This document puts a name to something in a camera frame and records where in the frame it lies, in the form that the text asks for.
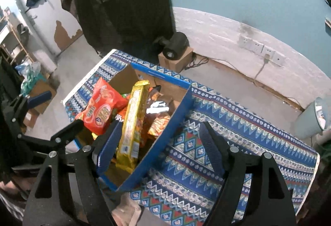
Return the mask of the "red snack bag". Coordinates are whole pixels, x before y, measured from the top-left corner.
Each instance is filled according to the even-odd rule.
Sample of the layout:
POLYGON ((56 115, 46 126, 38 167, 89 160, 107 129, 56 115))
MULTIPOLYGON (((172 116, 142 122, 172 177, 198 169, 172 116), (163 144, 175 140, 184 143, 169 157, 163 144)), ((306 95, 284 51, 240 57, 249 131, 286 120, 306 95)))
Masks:
POLYGON ((97 136, 106 132, 114 116, 128 104, 118 91, 103 78, 98 79, 86 108, 75 116, 97 136))

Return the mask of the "long gold biscuit pack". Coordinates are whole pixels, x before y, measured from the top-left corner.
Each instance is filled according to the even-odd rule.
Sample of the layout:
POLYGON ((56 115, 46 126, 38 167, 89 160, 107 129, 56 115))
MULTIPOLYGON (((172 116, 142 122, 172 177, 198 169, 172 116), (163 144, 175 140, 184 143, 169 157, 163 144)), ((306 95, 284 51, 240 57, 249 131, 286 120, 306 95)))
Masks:
POLYGON ((130 174, 137 166, 149 87, 148 80, 133 85, 116 153, 116 167, 130 174))

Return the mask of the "orange rice cracker bag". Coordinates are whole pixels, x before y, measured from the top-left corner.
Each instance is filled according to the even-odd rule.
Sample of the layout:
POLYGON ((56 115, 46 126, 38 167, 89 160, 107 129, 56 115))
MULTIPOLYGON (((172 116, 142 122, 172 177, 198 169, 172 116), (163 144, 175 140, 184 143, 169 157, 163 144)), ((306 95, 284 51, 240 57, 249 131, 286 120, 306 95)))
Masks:
POLYGON ((162 134, 170 120, 170 103, 173 99, 163 95, 161 88, 161 85, 149 88, 146 102, 143 131, 151 140, 156 140, 162 134))

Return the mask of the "blue cardboard box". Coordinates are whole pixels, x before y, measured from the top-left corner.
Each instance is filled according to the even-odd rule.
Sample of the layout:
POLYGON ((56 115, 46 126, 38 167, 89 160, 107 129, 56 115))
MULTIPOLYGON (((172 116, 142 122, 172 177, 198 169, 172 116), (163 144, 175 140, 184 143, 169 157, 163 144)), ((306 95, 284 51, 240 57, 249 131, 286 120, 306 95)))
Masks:
POLYGON ((135 188, 192 107, 191 88, 139 64, 128 64, 110 80, 101 77, 77 115, 99 146, 96 172, 112 191, 135 188))

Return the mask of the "blue patterned tablecloth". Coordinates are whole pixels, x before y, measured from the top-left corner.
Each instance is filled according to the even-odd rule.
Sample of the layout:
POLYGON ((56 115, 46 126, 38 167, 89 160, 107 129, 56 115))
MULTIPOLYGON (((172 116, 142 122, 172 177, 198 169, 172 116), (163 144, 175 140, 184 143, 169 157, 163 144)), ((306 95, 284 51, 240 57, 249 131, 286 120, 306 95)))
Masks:
POLYGON ((200 83, 119 50, 103 58, 63 101, 71 121, 98 79, 120 94, 148 80, 176 108, 132 173, 111 163, 120 131, 96 158, 111 190, 170 225, 296 225, 319 154, 291 134, 200 83))

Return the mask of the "light blue trash bin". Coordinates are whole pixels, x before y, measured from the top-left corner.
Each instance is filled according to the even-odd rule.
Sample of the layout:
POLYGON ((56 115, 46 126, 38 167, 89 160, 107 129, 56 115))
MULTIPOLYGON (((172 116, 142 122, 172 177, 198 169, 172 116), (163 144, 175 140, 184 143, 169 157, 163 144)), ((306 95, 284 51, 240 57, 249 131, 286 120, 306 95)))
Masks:
POLYGON ((294 135, 298 139, 310 138, 323 133, 330 125, 330 114, 325 99, 317 97, 297 117, 293 124, 294 135))

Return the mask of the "small cardboard box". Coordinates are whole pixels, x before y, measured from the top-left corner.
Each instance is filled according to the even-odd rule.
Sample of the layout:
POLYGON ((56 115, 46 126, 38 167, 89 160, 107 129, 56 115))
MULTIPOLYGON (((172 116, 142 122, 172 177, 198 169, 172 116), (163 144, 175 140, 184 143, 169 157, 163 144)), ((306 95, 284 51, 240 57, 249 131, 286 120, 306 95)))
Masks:
POLYGON ((172 70, 176 73, 183 71, 192 61, 193 48, 188 47, 182 57, 178 60, 169 60, 163 53, 158 55, 160 66, 172 70))

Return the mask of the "black hanging cloth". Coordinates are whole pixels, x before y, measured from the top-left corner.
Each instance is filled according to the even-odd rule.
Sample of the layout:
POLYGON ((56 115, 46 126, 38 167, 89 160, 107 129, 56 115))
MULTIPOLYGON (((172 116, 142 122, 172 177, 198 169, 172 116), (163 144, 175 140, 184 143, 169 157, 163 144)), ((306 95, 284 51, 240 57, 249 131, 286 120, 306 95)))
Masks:
POLYGON ((61 6, 101 56, 118 49, 157 63, 159 39, 175 32, 171 0, 61 0, 61 6))

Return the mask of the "black speaker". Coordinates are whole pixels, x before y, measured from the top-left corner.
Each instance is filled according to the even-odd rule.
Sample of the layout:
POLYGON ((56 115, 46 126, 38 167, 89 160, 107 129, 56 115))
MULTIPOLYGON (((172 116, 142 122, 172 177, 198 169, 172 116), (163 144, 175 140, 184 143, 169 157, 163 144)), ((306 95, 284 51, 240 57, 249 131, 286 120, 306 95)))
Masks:
POLYGON ((169 60, 180 59, 189 46, 188 38, 182 32, 174 33, 169 40, 160 36, 153 41, 153 44, 163 46, 162 53, 169 60))

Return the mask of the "white wall outlet strip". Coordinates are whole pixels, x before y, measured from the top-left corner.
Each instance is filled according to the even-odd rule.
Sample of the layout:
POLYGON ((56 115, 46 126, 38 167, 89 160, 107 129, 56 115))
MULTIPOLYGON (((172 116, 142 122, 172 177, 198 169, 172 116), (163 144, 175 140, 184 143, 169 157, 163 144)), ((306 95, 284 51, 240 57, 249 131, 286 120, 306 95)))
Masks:
POLYGON ((269 60, 278 66, 285 64, 286 57, 283 54, 249 37, 240 35, 238 45, 258 56, 265 57, 268 55, 269 60))

